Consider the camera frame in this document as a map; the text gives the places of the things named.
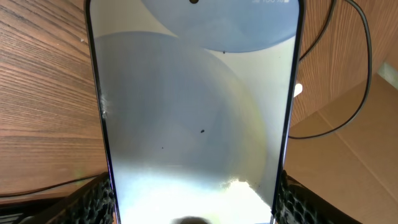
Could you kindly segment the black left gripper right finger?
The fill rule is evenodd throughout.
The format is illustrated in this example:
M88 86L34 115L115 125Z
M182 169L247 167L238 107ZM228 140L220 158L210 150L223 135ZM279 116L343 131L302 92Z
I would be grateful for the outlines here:
M360 224L283 171L272 208L281 224Z

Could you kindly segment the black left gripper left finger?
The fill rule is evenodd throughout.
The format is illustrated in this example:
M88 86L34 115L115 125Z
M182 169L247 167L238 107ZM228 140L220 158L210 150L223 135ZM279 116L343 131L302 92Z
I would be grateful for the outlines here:
M113 224L115 196L107 172L23 224Z

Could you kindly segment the blue screen smartphone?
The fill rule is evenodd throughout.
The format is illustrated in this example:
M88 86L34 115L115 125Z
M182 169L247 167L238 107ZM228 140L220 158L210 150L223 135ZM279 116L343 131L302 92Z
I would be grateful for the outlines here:
M118 223L272 223L301 0L89 0Z

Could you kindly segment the white charger adapter plug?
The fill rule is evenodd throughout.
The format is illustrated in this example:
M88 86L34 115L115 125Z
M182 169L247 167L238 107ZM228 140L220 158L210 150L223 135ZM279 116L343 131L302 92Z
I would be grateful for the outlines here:
M301 83L296 83L295 84L295 88L294 88L294 98L296 96L298 96L299 94L301 94L301 92L303 91L303 86Z

